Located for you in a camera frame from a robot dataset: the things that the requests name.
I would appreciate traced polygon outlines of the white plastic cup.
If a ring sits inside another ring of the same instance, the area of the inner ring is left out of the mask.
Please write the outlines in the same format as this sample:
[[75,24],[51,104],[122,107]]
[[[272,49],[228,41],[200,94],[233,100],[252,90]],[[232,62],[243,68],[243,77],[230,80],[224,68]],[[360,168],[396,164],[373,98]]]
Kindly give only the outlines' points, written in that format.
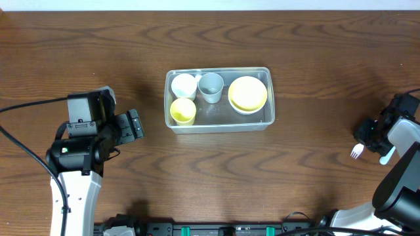
[[198,82],[190,74],[183,73],[176,76],[171,83],[171,90],[177,98],[188,98],[194,101]]

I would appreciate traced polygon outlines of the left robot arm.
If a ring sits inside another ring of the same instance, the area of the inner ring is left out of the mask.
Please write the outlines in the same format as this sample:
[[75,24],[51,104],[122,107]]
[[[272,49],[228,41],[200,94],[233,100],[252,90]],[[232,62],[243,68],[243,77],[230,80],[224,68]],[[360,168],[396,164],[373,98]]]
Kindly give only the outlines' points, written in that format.
[[54,178],[51,235],[92,235],[104,163],[116,147],[143,138],[135,109],[116,115],[110,87],[67,97],[69,120],[47,150]]

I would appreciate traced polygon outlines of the white plastic spoon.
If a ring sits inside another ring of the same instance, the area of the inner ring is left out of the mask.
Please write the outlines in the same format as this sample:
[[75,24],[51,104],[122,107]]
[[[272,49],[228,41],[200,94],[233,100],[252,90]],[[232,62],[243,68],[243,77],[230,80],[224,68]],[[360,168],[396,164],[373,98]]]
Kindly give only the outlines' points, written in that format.
[[385,156],[380,157],[379,162],[381,165],[386,165],[390,161],[390,158],[394,154],[395,149],[396,148],[393,146]]

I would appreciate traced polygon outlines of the clear plastic container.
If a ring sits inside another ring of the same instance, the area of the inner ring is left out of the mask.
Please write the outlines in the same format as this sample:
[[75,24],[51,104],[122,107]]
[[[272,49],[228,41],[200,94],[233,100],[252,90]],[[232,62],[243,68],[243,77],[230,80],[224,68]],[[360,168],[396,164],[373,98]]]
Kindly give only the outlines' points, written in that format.
[[[196,91],[194,103],[196,117],[191,126],[179,126],[171,117],[170,106],[177,99],[172,91],[173,79],[181,74],[190,74],[196,79],[206,73],[217,73],[224,79],[221,99],[210,104],[205,101],[200,91]],[[235,111],[228,101],[228,88],[235,79],[251,76],[259,79],[266,87],[268,98],[265,105],[256,113],[242,115]],[[214,132],[247,132],[265,130],[275,120],[275,98],[270,70],[266,67],[236,68],[198,68],[174,69],[167,72],[164,90],[165,123],[175,134],[200,134]]]

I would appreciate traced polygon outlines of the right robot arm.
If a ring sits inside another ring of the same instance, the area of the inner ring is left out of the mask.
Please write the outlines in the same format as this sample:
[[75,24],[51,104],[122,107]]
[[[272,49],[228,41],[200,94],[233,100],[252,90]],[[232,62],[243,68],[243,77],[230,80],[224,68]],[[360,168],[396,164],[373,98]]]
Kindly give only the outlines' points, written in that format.
[[321,226],[376,233],[419,234],[419,99],[411,92],[395,94],[378,118],[365,119],[354,139],[381,155],[388,163],[393,153],[400,160],[378,185],[373,199],[361,206],[336,210],[320,221]]

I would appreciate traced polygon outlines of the white plastic bowl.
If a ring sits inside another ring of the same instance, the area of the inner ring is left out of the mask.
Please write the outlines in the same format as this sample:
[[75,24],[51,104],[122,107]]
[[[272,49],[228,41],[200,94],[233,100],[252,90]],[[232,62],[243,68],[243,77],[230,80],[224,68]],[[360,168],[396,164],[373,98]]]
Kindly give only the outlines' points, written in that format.
[[265,104],[263,104],[263,105],[259,106],[258,108],[254,109],[254,110],[245,111],[245,110],[242,110],[242,109],[238,108],[232,100],[229,100],[229,103],[236,112],[238,112],[239,114],[242,114],[242,115],[254,114],[254,113],[260,111],[265,106]]

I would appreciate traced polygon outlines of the white plastic fork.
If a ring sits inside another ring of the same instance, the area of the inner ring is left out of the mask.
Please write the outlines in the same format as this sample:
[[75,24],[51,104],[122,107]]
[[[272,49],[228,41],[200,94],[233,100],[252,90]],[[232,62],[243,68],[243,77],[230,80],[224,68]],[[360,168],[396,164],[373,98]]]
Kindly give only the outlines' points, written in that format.
[[362,154],[363,150],[364,150],[364,145],[363,144],[356,144],[352,148],[352,151],[350,152],[350,156],[353,159],[357,159]]

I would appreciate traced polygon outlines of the yellow plastic bowl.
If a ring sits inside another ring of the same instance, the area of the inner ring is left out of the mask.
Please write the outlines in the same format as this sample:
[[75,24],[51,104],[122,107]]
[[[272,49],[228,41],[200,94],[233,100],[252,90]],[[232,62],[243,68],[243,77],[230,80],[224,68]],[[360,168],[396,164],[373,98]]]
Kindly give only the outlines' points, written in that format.
[[232,82],[228,89],[228,100],[245,111],[251,111],[266,103],[267,88],[255,77],[243,76]]

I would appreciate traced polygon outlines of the grey plastic cup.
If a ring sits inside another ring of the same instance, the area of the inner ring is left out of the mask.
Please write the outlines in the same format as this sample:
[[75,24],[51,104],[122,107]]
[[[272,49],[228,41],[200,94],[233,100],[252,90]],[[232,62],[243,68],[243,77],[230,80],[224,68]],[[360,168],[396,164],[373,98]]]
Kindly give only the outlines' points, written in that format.
[[215,104],[221,99],[224,80],[219,74],[206,73],[199,80],[198,88],[206,102]]

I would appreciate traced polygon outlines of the yellow plastic cup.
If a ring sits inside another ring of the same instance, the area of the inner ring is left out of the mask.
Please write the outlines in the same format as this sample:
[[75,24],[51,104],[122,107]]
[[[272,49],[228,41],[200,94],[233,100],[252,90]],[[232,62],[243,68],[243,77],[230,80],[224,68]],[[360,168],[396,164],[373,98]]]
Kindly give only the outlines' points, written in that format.
[[178,126],[192,126],[196,117],[196,105],[188,98],[176,99],[170,107],[171,117]]

